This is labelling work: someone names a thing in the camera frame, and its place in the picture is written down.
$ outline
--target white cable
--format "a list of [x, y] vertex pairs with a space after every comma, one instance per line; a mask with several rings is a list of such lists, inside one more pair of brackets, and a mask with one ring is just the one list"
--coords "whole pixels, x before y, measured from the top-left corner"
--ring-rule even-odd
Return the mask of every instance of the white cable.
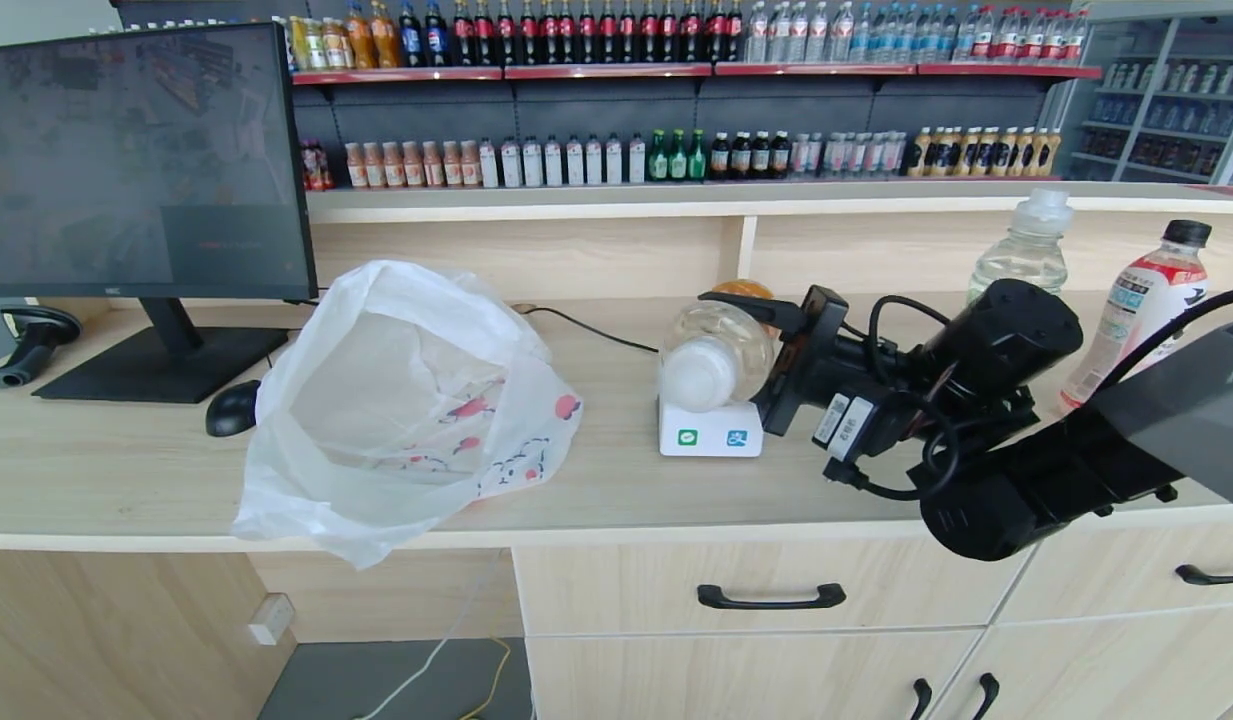
[[496, 552], [496, 557], [493, 557], [492, 562], [488, 563], [487, 570], [483, 570], [482, 577], [478, 577], [478, 582], [473, 583], [473, 592], [470, 592], [469, 597], [465, 598], [465, 605], [461, 607], [460, 615], [456, 615], [456, 621], [453, 623], [450, 629], [448, 629], [448, 634], [443, 635], [441, 641], [438, 641], [438, 645], [434, 646], [434, 650], [429, 651], [429, 657], [427, 657], [425, 663], [420, 666], [420, 669], [417, 669], [414, 674], [412, 674], [409, 678], [402, 682], [402, 684], [398, 685], [392, 693], [390, 693], [388, 697], [385, 698], [383, 702], [380, 703], [380, 705], [377, 705], [377, 708], [375, 708], [375, 710], [372, 710], [366, 715], [359, 715], [351, 718], [351, 720], [372, 720], [375, 716], [380, 714], [380, 711], [383, 710], [385, 706], [387, 706], [391, 702], [393, 702], [393, 698], [398, 697], [398, 693], [407, 689], [407, 685], [414, 682], [416, 678], [419, 678], [419, 676], [423, 676], [425, 673], [425, 669], [429, 669], [429, 663], [433, 662], [434, 657], [438, 656], [438, 651], [441, 650], [444, 644], [448, 644], [448, 641], [450, 641], [453, 635], [456, 634], [456, 629], [460, 628], [461, 620], [465, 619], [466, 612], [469, 612], [470, 607], [473, 605], [473, 598], [478, 597], [478, 593], [483, 589], [483, 584], [487, 583], [487, 579], [492, 577], [492, 571], [496, 570], [496, 565], [497, 562], [501, 561], [501, 555], [504, 551], [506, 550], [501, 549]]

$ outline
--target black bottle cap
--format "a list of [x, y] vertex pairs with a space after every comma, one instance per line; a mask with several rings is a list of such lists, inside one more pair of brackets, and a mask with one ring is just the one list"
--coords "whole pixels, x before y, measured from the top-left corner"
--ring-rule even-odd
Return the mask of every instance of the black bottle cap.
[[1211, 224], [1200, 223], [1197, 219], [1173, 219], [1163, 232], [1163, 240], [1189, 247], [1205, 247], [1210, 237]]

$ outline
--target white bottle cap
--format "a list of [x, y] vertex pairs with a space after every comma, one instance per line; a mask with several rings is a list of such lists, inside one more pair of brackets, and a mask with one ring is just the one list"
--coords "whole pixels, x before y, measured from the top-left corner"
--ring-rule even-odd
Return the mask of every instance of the white bottle cap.
[[676, 346], [661, 366], [661, 397], [688, 413], [723, 407], [736, 390], [740, 367], [726, 343], [698, 337]]

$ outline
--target counter top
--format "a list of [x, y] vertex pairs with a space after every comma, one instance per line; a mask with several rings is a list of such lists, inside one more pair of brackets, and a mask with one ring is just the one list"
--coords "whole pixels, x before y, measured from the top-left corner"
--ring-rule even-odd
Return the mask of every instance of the counter top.
[[309, 223], [490, 222], [739, 217], [739, 215], [948, 213], [1012, 210], [1037, 184], [1068, 191], [1075, 210], [1233, 215], [1233, 196], [1159, 182], [905, 179], [874, 182], [624, 184], [517, 190], [308, 192]]
[[[953, 313], [962, 293], [916, 293]], [[850, 296], [852, 319], [864, 323], [873, 296]], [[1090, 327], [1102, 293], [1067, 300]], [[560, 302], [618, 337], [656, 345], [683, 300]], [[287, 306], [200, 307], [200, 325], [300, 328], [308, 309]], [[1216, 313], [1215, 325], [1233, 313]], [[587, 409], [560, 473], [540, 487], [475, 502], [407, 547], [503, 547], [530, 542], [635, 542], [651, 539], [826, 538], [835, 533], [922, 533], [914, 503], [880, 501], [821, 477], [825, 452], [809, 441], [820, 411], [804, 407], [788, 436], [766, 438], [756, 460], [665, 459], [656, 448], [656, 359], [616, 346], [565, 323], [534, 314], [531, 323], [555, 353], [555, 365], [584, 397]], [[148, 324], [139, 311], [115, 311], [90, 324], [84, 340], [58, 351], [46, 378], [113, 345]], [[926, 340], [931, 322], [895, 309], [885, 337], [901, 346]], [[1042, 411], [1055, 397], [1071, 356], [1033, 388]], [[245, 377], [260, 377], [264, 364]], [[245, 542], [229, 536], [250, 433], [206, 436], [206, 404], [105, 404], [46, 401], [35, 386], [0, 391], [0, 547], [23, 550], [226, 552], [313, 550], [291, 538]], [[904, 487], [903, 471], [919, 444], [864, 465], [878, 483]], [[1196, 505], [1233, 517], [1192, 482], [1178, 485], [1174, 507]], [[1160, 503], [1141, 501], [1155, 509]], [[1136, 522], [1148, 512], [1116, 512], [1100, 522]]]

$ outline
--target wall outlet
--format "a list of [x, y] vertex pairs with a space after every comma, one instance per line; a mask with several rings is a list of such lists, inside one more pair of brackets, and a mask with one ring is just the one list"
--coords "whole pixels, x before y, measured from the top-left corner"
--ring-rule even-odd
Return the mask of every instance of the wall outlet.
[[252, 615], [252, 623], [247, 624], [247, 629], [252, 630], [259, 644], [277, 644], [295, 616], [296, 609], [286, 594], [269, 593], [256, 609], [256, 614]]

